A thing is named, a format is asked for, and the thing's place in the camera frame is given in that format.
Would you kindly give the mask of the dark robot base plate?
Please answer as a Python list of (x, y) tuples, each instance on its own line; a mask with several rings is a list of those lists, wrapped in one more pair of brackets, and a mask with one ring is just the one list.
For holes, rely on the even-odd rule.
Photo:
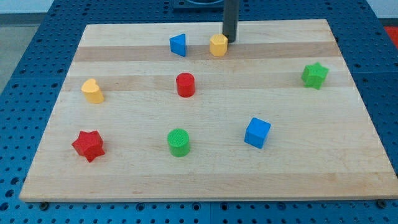
[(223, 0), (171, 0), (171, 6), (174, 11), (211, 11), (223, 9)]

